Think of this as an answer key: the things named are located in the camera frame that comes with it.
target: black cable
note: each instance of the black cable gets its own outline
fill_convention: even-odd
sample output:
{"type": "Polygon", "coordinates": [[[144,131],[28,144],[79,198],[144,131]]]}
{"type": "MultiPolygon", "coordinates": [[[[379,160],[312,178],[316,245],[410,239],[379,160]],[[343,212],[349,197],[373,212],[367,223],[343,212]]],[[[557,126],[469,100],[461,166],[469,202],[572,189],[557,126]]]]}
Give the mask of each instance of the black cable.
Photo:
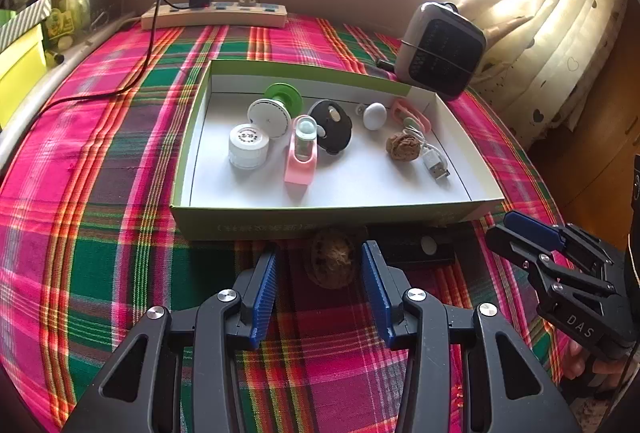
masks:
{"type": "Polygon", "coordinates": [[[634,347],[631,349],[631,353],[629,354],[629,357],[627,358],[625,363],[625,368],[623,368],[622,374],[620,375],[620,380],[618,381],[616,390],[613,392],[613,397],[611,397],[611,400],[607,404],[607,408],[604,412],[604,415],[602,416],[602,419],[600,420],[600,424],[598,425],[598,427],[604,424],[604,421],[607,419],[609,413],[611,412],[611,409],[613,408],[613,404],[616,402],[618,396],[620,395],[622,386],[625,384],[626,373],[629,371],[629,366],[631,366],[631,362],[634,360],[634,356],[636,355],[636,351],[638,350],[638,345],[640,345],[640,337],[636,339],[634,347]]]}
{"type": "Polygon", "coordinates": [[[169,0],[162,0],[162,1],[166,3],[169,7],[172,7],[173,9],[178,9],[178,10],[191,9],[191,7],[189,6],[184,6],[184,7],[176,6],[175,4],[172,4],[169,0]]]}
{"type": "Polygon", "coordinates": [[[138,74],[136,74],[136,76],[132,80],[127,82],[127,84],[124,85],[122,88],[117,90],[112,90],[111,92],[100,92],[98,94],[88,94],[85,96],[67,96],[64,98],[56,99],[55,101],[53,101],[52,103],[50,103],[49,105],[41,109],[41,111],[39,111],[35,115],[31,124],[33,124],[37,119],[39,119],[47,110],[49,110],[50,108],[53,108],[54,106],[60,105],[62,103],[67,103],[70,101],[91,101],[91,100],[97,100],[97,99],[107,99],[107,98],[110,98],[111,96],[117,96],[119,94],[122,94],[123,92],[126,92],[127,90],[132,89],[140,81],[146,69],[149,67],[149,61],[151,61],[154,42],[156,40],[156,21],[158,20],[158,10],[160,8],[161,1],[162,0],[156,1],[156,8],[154,10],[154,19],[151,24],[151,35],[149,36],[149,48],[146,51],[145,61],[142,65],[142,68],[138,71],[138,74]]]}
{"type": "MultiPolygon", "coordinates": [[[[634,271],[635,271],[636,264],[634,263],[634,252],[631,250],[631,235],[628,235],[626,237],[626,246],[628,247],[629,256],[631,257],[631,265],[634,267],[634,271]]],[[[611,409],[613,408],[614,403],[616,402],[616,400],[620,395],[620,391],[622,391],[622,386],[625,384],[626,373],[629,371],[629,367],[631,366],[631,362],[633,361],[636,355],[636,352],[638,351],[639,345],[640,345],[640,335],[638,336],[638,339],[636,339],[634,347],[631,349],[631,353],[629,353],[629,357],[626,360],[625,367],[622,369],[622,374],[620,374],[620,380],[618,381],[616,390],[613,392],[613,396],[611,397],[611,400],[607,404],[607,408],[604,412],[604,415],[602,416],[602,419],[600,420],[600,423],[598,424],[598,428],[604,424],[605,419],[609,416],[609,413],[611,412],[611,409]]]]}

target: human hand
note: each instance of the human hand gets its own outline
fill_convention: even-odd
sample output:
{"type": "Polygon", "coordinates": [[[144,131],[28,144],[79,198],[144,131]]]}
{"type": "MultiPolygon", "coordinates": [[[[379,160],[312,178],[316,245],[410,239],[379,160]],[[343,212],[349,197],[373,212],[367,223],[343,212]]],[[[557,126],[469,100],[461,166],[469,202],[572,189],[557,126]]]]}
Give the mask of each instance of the human hand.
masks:
{"type": "MultiPolygon", "coordinates": [[[[562,360],[562,370],[567,379],[575,379],[584,373],[584,366],[589,352],[584,350],[578,343],[571,341],[562,360]]],[[[593,363],[593,373],[603,373],[608,375],[607,379],[602,383],[604,388],[614,388],[618,385],[618,381],[622,376],[625,368],[626,357],[617,361],[606,363],[597,359],[593,363]]]]}

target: wooden cabinet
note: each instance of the wooden cabinet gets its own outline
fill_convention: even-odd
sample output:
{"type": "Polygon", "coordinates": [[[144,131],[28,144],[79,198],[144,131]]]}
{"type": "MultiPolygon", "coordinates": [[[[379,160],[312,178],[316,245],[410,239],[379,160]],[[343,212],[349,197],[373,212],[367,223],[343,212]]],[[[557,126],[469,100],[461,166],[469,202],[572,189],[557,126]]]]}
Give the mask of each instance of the wooden cabinet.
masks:
{"type": "Polygon", "coordinates": [[[622,29],[572,133],[561,126],[529,156],[562,216],[623,248],[631,222],[634,155],[640,153],[640,5],[622,29]]]}

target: power strip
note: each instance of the power strip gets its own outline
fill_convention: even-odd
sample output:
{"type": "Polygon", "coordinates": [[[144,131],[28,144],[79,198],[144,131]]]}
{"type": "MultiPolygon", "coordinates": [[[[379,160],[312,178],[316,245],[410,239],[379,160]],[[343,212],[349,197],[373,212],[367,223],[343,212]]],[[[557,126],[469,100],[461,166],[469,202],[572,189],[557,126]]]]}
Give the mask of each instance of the power strip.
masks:
{"type": "MultiPolygon", "coordinates": [[[[175,4],[189,7],[188,4],[175,4]]],[[[142,28],[151,29],[155,6],[142,15],[142,28]]],[[[160,6],[157,28],[184,27],[191,25],[252,25],[283,28],[287,21],[287,9],[276,4],[256,4],[245,7],[238,2],[213,2],[209,7],[174,9],[160,6]]]]}

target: pink plastic clip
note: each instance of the pink plastic clip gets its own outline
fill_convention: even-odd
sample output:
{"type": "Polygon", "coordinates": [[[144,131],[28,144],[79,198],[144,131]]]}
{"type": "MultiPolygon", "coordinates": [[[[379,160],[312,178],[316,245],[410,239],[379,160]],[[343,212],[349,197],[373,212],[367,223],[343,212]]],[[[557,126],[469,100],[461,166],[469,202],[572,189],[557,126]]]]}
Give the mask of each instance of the pink plastic clip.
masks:
{"type": "Polygon", "coordinates": [[[404,98],[396,98],[394,104],[391,105],[391,117],[401,125],[404,125],[405,118],[412,118],[412,120],[418,123],[420,131],[424,136],[431,131],[431,121],[422,115],[414,105],[404,98]]]}
{"type": "Polygon", "coordinates": [[[302,184],[308,186],[314,179],[316,173],[316,163],[318,162],[318,141],[314,140],[311,150],[311,157],[302,162],[296,157],[296,128],[300,118],[308,116],[300,116],[293,120],[291,141],[289,142],[289,153],[287,154],[287,166],[284,172],[284,182],[291,184],[302,184]]]}

